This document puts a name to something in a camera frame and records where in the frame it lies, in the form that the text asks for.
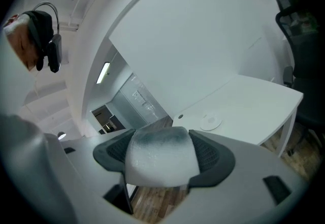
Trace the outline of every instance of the white ceiling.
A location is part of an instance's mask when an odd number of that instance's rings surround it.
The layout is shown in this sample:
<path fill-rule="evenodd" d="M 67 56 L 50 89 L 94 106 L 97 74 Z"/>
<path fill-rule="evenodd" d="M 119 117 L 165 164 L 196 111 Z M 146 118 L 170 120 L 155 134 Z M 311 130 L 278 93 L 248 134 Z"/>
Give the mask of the white ceiling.
<path fill-rule="evenodd" d="M 8 16 L 31 10 L 42 1 L 53 3 L 59 14 L 60 35 L 62 36 L 62 63 L 59 72 L 52 73 L 47 60 L 44 60 L 44 68 L 38 72 L 34 69 L 31 73 L 36 77 L 34 91 L 30 92 L 25 100 L 25 106 L 21 108 L 19 115 L 36 123 L 44 132 L 57 135 L 64 131 L 67 136 L 63 140 L 81 138 L 72 117 L 67 100 L 66 73 L 71 57 L 77 28 L 82 22 L 88 8 L 94 0 L 15 0 Z M 39 10 L 48 12 L 53 17 L 53 28 L 56 27 L 54 12 L 48 6 Z"/>

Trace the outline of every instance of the white desk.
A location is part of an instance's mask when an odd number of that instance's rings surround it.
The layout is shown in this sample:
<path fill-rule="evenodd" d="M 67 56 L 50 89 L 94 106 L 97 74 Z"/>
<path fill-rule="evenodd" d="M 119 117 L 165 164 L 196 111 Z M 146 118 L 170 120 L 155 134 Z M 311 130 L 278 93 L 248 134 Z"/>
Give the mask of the white desk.
<path fill-rule="evenodd" d="M 222 123 L 207 131 L 260 145 L 284 125 L 277 154 L 280 157 L 290 138 L 297 106 L 303 94 L 269 81 L 237 75 L 220 89 L 174 117 L 173 126 L 202 131 L 206 113 L 217 111 Z"/>

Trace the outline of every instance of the cable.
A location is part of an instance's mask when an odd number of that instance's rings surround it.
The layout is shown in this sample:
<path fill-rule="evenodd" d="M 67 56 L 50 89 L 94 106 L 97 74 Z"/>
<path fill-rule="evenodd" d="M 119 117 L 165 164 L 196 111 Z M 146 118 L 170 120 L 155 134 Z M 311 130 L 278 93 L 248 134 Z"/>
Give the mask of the cable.
<path fill-rule="evenodd" d="M 35 11 L 38 7 L 40 6 L 49 6 L 50 8 L 53 9 L 54 13 L 55 13 L 55 16 L 56 16 L 56 21 L 57 21 L 57 34 L 59 34 L 60 32 L 60 25 L 59 25 L 59 17 L 58 17 L 58 12 L 57 12 L 57 9 L 55 7 L 54 4 L 48 2 L 48 1 L 43 1 L 43 2 L 40 2 L 38 5 L 36 5 L 34 8 L 33 8 L 33 11 Z"/>

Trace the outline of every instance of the lit light fixture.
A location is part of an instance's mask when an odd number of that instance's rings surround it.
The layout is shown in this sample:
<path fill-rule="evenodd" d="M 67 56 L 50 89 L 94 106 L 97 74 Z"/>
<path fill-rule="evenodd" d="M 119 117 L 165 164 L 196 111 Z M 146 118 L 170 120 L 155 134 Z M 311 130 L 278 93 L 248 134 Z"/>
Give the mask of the lit light fixture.
<path fill-rule="evenodd" d="M 57 134 L 57 137 L 59 137 L 59 140 L 61 140 L 63 137 L 65 137 L 67 134 L 65 132 L 59 132 Z"/>
<path fill-rule="evenodd" d="M 100 84 L 102 82 L 102 80 L 103 80 L 109 66 L 110 66 L 109 62 L 104 63 L 104 66 L 102 68 L 102 72 L 100 73 L 100 76 L 97 79 L 97 84 Z"/>

